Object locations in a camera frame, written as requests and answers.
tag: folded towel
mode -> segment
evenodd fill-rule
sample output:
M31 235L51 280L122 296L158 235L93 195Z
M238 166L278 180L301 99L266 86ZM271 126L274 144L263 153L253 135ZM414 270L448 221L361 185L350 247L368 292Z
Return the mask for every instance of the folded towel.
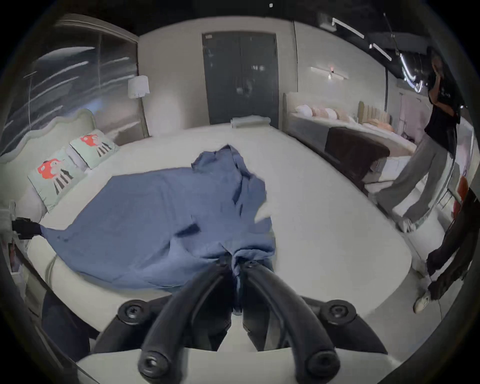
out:
M234 117L231 121L232 128L253 127L258 125L270 125L270 118L263 116Z

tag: wall sconce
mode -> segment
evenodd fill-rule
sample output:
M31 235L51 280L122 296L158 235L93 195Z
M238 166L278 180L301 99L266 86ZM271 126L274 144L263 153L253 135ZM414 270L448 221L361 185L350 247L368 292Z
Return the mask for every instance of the wall sconce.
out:
M339 75L338 73L334 73L333 69L327 70L327 69L321 69L321 68L316 68L316 67L310 67L312 72L318 73L320 75L326 76L329 80L331 79L337 79L337 80L344 80L348 79L346 76Z

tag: white mattress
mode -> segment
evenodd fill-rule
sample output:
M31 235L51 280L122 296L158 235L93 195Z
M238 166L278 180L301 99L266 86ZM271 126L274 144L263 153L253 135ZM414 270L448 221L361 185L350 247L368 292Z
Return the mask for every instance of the white mattress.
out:
M112 175L187 167L202 151L225 144L238 149L248 169L265 180L267 200L257 217L272 217L275 272L298 294L344 299L365 315L400 285L411 262L400 235L346 178L274 128L232 129L222 124L124 145L81 180L41 224L66 228ZM54 255L42 237L30 241L28 257L41 276ZM51 286L74 313L100 331L125 301L166 294L101 288L59 258Z

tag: ceiling light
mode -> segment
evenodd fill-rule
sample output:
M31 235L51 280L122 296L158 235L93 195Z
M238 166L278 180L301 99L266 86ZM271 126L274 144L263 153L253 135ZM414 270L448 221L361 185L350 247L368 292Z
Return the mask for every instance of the ceiling light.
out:
M357 36L360 36L362 39L365 38L365 36L361 34L359 31L357 31L356 29L352 28L350 25L347 25L334 17L332 18L332 25L335 25L335 24L341 25L342 27L356 34Z
M410 85L410 87L412 87L412 88L415 90L415 92L420 93L421 88L422 88L422 86L423 86L423 80L421 80L418 85L415 85L415 84L413 84L412 81L407 77L407 73L405 72L405 68L402 68L402 72L403 72L403 76L404 76L404 77L403 77L403 80L405 80L405 81L408 83L408 85Z
M387 59L389 59L390 61L392 61L392 58L391 58L389 55L387 55L387 53L386 53L383 49L381 49L378 45L376 45L375 43L373 43L373 47L374 47L377 51L379 51L382 55L384 55Z
M410 71L408 70L407 63L405 62L405 58L403 57L403 54L400 53L400 60L402 60L403 68L405 68L405 72L407 73L408 78L411 81L415 81L417 78L416 76L412 76Z

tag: dark door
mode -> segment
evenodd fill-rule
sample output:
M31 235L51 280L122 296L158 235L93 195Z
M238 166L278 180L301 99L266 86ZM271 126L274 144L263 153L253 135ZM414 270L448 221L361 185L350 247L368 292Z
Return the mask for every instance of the dark door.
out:
M266 116L278 128L276 36L257 32L203 35L210 124Z

